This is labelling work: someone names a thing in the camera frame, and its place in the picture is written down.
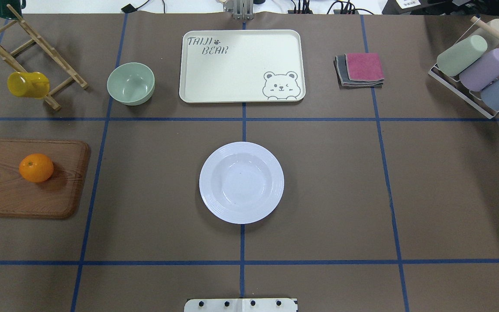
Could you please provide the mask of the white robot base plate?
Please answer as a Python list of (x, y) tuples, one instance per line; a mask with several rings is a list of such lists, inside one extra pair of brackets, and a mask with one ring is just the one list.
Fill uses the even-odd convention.
[(297, 299), (233, 298), (190, 299), (184, 312), (297, 312)]

